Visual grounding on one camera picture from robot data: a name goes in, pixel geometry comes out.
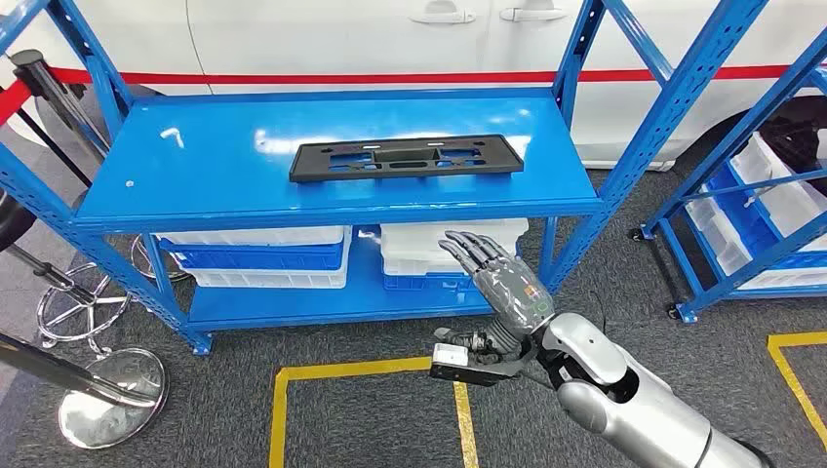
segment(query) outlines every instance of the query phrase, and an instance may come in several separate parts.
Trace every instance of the red stripe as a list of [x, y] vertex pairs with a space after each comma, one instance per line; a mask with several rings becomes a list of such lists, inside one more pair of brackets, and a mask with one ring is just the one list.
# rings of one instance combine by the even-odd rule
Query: red stripe
[[5, 124], [30, 96], [31, 91], [21, 80], [16, 80], [8, 90], [0, 94], [0, 125]]
[[[787, 65], [727, 66], [715, 79], [746, 80], [778, 78]], [[90, 83], [86, 70], [53, 68], [65, 83]], [[143, 85], [376, 85], [463, 83], [550, 83], [553, 71], [494, 71], [480, 73], [388, 73], [368, 75], [200, 75], [124, 72], [124, 81]], [[654, 81], [648, 70], [585, 70], [581, 82]]]

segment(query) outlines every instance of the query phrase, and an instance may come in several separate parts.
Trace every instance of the white car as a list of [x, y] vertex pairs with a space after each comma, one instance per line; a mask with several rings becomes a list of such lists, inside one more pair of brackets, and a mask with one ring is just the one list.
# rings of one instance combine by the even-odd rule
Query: white car
[[[167, 95], [548, 84], [580, 0], [76, 0], [131, 84]], [[627, 0], [677, 66], [716, 0]], [[8, 13], [14, 1], [0, 1]], [[827, 1], [773, 0], [650, 168], [748, 108], [827, 19]], [[80, 69], [45, 13], [9, 50]], [[0, 84], [14, 76], [3, 58]], [[581, 74], [573, 138], [588, 167], [611, 167], [659, 86], [607, 14]], [[33, 99], [26, 104], [33, 112]], [[17, 117], [9, 124], [32, 136]]]

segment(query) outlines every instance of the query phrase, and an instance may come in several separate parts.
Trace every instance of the blue storage bin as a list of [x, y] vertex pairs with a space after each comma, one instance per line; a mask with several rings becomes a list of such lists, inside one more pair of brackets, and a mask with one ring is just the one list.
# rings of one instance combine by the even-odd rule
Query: blue storage bin
[[471, 277], [462, 273], [428, 273], [424, 276], [384, 275], [384, 286], [393, 291], [453, 290], [479, 293]]
[[[721, 169], [709, 179], [706, 185], [710, 190], [718, 190], [737, 185], [745, 185], [745, 183], [741, 180], [741, 177], [738, 176], [730, 161], [727, 161], [727, 163], [721, 166]], [[756, 257], [783, 239], [784, 236], [782, 236], [775, 227], [775, 224], [769, 217], [767, 207], [764, 206], [760, 198], [755, 197], [755, 200], [748, 207], [744, 207], [747, 201], [753, 196], [755, 196], [755, 190], [750, 189], [724, 193], [716, 195], [714, 198], [721, 207], [721, 210], [723, 210], [729, 218], [732, 226], [738, 231], [744, 247], [747, 248], [751, 256]], [[815, 251], [793, 253], [773, 265], [771, 269], [814, 268], [821, 266], [827, 266], [827, 252]]]
[[162, 239], [182, 268], [337, 270], [344, 242], [318, 246], [181, 245]]

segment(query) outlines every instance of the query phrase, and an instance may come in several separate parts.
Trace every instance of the white storage bin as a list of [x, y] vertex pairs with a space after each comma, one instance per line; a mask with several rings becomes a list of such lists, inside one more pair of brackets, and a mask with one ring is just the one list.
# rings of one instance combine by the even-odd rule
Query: white storage bin
[[[746, 148], [733, 157], [731, 163], [745, 183], [794, 174], [775, 155], [758, 132], [752, 134]], [[783, 183], [769, 190], [759, 189], [759, 193], [759, 199], [767, 207], [772, 223], [784, 237], [827, 211], [827, 197], [806, 182]], [[824, 250], [827, 250], [827, 235], [819, 237], [801, 249], [802, 252]]]
[[[714, 199], [693, 200], [687, 204], [687, 212], [712, 248], [716, 261], [727, 276], [752, 260], [752, 256], [741, 242], [738, 231]], [[790, 268], [764, 271], [738, 289], [759, 290], [825, 284], [827, 268]]]
[[341, 266], [337, 270], [181, 269], [191, 273], [198, 286], [204, 287], [341, 289], [347, 280], [351, 232], [352, 228], [349, 226], [344, 229]]
[[515, 254], [517, 238], [529, 230], [524, 217], [472, 221], [409, 222], [382, 224], [383, 271], [393, 276], [421, 276], [427, 273], [459, 273], [462, 267], [437, 243], [445, 231], [469, 231], [495, 239]]
[[729, 276], [752, 260], [746, 246], [741, 242], [738, 231], [714, 199], [693, 200], [687, 203], [687, 212], [715, 253], [724, 274]]
[[740, 290], [817, 286], [827, 284], [827, 268], [791, 268], [767, 270], [744, 283]]
[[155, 235], [181, 245], [318, 246], [341, 242], [344, 226], [233, 229], [229, 231], [159, 232]]

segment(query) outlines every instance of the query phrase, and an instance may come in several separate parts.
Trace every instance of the chair wheel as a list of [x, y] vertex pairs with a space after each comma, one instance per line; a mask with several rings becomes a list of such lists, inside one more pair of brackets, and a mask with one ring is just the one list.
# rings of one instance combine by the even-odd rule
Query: chair wheel
[[666, 310], [666, 315], [672, 320], [681, 320], [681, 313], [678, 312], [678, 306], [675, 304], [669, 306]]
[[626, 232], [626, 237], [628, 237], [629, 239], [631, 239], [635, 242], [643, 242], [643, 241], [646, 240], [646, 237], [644, 237], [644, 231], [641, 230], [640, 227], [636, 227], [634, 229], [629, 229]]

